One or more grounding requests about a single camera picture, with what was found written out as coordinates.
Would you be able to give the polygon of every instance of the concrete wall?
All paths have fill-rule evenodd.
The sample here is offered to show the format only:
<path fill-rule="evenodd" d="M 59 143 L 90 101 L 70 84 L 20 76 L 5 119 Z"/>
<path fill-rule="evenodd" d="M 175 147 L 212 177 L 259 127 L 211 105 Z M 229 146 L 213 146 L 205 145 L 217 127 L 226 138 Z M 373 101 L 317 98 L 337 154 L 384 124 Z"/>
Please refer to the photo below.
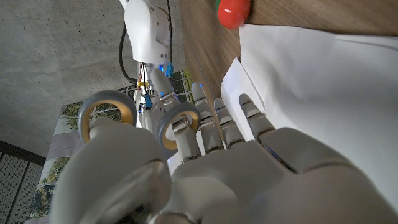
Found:
<path fill-rule="evenodd" d="M 166 0 L 153 1 L 167 8 Z M 174 68 L 185 68 L 180 11 Z M 62 105 L 128 86 L 118 62 L 124 11 L 113 1 L 0 2 L 0 140 L 46 156 Z M 128 38 L 124 64 L 137 73 Z"/>

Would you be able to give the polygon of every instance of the wooden surface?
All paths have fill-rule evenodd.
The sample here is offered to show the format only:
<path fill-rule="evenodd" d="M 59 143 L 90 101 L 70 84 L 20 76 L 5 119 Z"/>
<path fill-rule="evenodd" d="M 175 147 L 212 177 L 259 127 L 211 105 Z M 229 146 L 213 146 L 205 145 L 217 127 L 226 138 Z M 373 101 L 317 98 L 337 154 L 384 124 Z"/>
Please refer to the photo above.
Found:
<path fill-rule="evenodd" d="M 396 0 L 252 0 L 248 24 L 297 26 L 337 34 L 398 35 Z M 240 56 L 239 30 L 225 29 L 215 0 L 180 0 L 185 61 L 209 103 Z"/>

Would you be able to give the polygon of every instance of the red ball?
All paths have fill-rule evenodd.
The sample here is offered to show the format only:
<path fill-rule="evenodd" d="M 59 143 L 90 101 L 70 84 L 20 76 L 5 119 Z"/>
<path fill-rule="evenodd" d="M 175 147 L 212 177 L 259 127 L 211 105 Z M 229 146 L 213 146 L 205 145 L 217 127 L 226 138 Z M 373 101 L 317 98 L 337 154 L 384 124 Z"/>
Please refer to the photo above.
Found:
<path fill-rule="evenodd" d="M 221 0 L 217 16 L 223 26 L 235 29 L 244 23 L 249 12 L 250 0 Z"/>

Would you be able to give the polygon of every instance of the metal ring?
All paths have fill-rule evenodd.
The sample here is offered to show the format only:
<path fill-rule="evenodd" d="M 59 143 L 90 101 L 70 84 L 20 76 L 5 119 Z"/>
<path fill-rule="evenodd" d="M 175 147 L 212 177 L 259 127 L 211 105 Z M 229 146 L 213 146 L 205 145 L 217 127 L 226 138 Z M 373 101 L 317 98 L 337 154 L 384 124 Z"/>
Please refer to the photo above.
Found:
<path fill-rule="evenodd" d="M 90 114 L 94 107 L 102 103 L 110 103 L 119 108 L 121 114 L 121 122 L 136 126 L 137 124 L 137 109 L 134 101 L 126 94 L 115 90 L 105 90 L 95 93 L 89 97 L 80 107 L 77 125 L 79 128 L 79 135 L 84 143 L 90 140 L 89 136 L 89 120 Z"/>
<path fill-rule="evenodd" d="M 177 143 L 174 140 L 169 140 L 166 138 L 166 130 L 169 125 L 171 125 L 174 118 L 181 115 L 189 115 L 192 117 L 192 122 L 190 127 L 197 132 L 199 128 L 200 121 L 200 113 L 198 108 L 192 103 L 181 103 L 177 106 L 174 106 L 170 111 L 168 111 L 163 119 L 160 121 L 159 126 L 157 128 L 157 141 L 159 142 L 161 148 L 166 153 L 166 156 L 170 154 L 167 151 L 176 150 Z"/>

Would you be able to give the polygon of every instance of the white paper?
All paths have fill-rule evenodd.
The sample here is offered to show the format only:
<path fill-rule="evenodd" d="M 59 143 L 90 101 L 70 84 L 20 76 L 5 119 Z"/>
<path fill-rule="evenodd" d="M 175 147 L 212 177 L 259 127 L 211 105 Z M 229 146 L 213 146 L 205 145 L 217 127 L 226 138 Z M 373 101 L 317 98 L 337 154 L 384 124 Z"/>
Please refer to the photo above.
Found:
<path fill-rule="evenodd" d="M 240 39 L 247 76 L 234 61 L 221 90 L 227 107 L 236 108 L 239 92 L 258 93 L 276 128 L 298 129 L 346 156 L 398 210 L 398 40 L 247 24 Z"/>

